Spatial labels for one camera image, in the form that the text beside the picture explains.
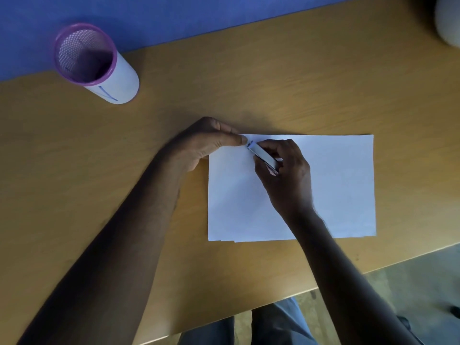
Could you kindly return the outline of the person's left hand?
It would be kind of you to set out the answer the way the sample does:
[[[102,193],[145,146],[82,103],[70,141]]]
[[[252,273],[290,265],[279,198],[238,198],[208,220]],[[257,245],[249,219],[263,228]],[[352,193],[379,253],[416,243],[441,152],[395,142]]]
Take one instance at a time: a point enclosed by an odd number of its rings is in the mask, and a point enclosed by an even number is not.
[[[174,169],[190,172],[201,159],[219,149],[212,144],[212,134],[239,133],[215,118],[203,117],[166,143],[158,156],[164,162],[171,163]]]

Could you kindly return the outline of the person's right hand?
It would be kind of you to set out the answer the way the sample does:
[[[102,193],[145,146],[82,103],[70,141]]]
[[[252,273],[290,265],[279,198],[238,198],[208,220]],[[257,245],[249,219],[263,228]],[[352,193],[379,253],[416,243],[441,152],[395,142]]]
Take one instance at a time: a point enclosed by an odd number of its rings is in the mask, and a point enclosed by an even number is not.
[[[272,175],[265,164],[254,157],[255,172],[274,209],[280,214],[287,225],[302,217],[315,214],[313,208],[310,165],[306,161],[305,176]]]

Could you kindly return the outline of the small silver stapler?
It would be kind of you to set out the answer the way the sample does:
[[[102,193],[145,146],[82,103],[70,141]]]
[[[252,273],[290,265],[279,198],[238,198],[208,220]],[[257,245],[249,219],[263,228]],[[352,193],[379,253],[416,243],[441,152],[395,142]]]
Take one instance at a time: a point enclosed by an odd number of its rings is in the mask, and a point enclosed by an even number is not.
[[[280,163],[276,158],[271,156],[266,150],[258,145],[256,141],[251,140],[247,145],[247,149],[265,164],[272,175],[278,175]]]

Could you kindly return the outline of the white paper sheets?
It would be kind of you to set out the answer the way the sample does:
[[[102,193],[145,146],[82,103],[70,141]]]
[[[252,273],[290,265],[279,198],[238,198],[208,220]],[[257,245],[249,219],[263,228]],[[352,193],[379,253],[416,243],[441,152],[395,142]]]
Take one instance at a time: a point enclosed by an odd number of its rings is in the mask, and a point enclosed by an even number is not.
[[[373,135],[245,134],[248,142],[292,139],[311,167],[314,208],[333,238],[376,236]],[[247,146],[209,156],[208,240],[257,242],[295,237],[273,208]]]

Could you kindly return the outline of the person's right forearm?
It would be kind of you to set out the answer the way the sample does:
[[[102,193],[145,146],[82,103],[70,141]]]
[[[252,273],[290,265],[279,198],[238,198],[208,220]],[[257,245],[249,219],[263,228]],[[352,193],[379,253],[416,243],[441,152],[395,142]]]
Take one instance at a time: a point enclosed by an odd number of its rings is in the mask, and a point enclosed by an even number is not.
[[[284,220],[307,258],[342,345],[420,345],[314,210]]]

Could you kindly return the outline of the person's left forearm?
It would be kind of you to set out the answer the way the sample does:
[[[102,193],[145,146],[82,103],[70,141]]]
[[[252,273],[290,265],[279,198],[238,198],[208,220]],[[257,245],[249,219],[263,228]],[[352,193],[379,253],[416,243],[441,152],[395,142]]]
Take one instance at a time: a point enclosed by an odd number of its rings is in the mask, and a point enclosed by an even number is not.
[[[17,345],[132,345],[193,156],[161,150]]]

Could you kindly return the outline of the purple mesh pen holder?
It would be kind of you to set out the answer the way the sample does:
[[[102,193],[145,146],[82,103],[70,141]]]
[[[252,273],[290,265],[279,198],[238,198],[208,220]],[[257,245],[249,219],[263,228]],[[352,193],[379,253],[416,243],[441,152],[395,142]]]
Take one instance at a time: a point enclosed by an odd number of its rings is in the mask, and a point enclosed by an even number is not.
[[[75,23],[55,37],[53,61],[67,81],[112,104],[125,104],[137,95],[140,80],[102,29]]]

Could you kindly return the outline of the person's grey trousers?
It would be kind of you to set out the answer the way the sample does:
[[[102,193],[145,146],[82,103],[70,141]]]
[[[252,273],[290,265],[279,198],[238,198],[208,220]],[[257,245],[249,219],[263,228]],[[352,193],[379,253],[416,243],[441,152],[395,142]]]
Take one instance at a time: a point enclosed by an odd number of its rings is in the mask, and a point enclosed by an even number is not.
[[[235,317],[189,330],[178,345],[235,345]],[[251,345],[318,345],[295,297],[252,310]]]

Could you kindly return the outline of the blurred white round object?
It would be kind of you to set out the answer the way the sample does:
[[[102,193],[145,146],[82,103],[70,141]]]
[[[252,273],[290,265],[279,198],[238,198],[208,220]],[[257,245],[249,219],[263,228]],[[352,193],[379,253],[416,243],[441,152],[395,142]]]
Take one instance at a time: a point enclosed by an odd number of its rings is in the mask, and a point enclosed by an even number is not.
[[[434,22],[441,39],[460,49],[460,0],[436,0]]]

